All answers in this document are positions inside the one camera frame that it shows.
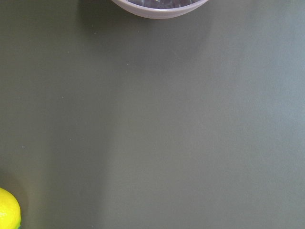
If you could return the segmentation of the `yellow lemon near bowl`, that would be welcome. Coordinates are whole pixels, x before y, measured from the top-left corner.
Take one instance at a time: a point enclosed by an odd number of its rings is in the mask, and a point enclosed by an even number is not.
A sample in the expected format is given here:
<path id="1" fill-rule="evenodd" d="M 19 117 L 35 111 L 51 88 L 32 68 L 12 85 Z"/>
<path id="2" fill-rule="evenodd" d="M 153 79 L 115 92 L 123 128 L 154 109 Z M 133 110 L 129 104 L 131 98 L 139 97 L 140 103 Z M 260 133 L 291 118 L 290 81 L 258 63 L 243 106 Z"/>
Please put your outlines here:
<path id="1" fill-rule="evenodd" d="M 21 211 L 17 199 L 7 190 L 0 189 L 0 229 L 20 229 Z"/>

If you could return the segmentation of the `pink bowl with ice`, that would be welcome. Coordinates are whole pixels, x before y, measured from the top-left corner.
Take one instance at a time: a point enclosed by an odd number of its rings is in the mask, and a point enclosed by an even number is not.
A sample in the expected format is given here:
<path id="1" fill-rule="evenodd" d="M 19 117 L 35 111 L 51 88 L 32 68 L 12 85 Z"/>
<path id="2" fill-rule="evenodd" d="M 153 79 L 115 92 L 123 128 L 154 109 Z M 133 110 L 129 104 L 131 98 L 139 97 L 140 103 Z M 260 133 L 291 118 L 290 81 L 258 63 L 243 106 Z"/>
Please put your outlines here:
<path id="1" fill-rule="evenodd" d="M 187 14 L 207 0 L 113 0 L 122 9 L 148 19 L 170 19 Z"/>

